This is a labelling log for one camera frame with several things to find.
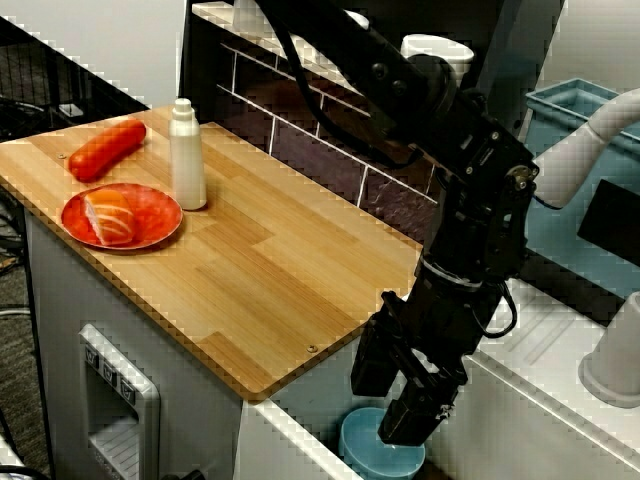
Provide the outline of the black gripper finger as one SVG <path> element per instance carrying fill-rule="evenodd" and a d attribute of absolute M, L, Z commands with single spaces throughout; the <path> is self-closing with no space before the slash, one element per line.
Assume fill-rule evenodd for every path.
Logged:
<path fill-rule="evenodd" d="M 397 338 L 381 319 L 370 319 L 360 337 L 351 371 L 351 390 L 356 396 L 385 397 L 399 367 L 393 357 Z"/>
<path fill-rule="evenodd" d="M 385 444 L 423 445 L 452 410 L 451 386 L 419 386 L 408 381 L 400 396 L 391 401 L 378 435 Z"/>

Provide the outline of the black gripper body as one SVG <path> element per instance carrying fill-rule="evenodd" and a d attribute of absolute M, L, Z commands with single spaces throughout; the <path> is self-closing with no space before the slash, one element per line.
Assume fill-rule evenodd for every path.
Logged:
<path fill-rule="evenodd" d="M 499 338 L 488 324 L 503 299 L 501 282 L 472 283 L 421 261 L 409 297 L 383 294 L 380 320 L 399 367 L 426 401 L 451 401 L 468 377 L 462 358 L 484 338 Z"/>

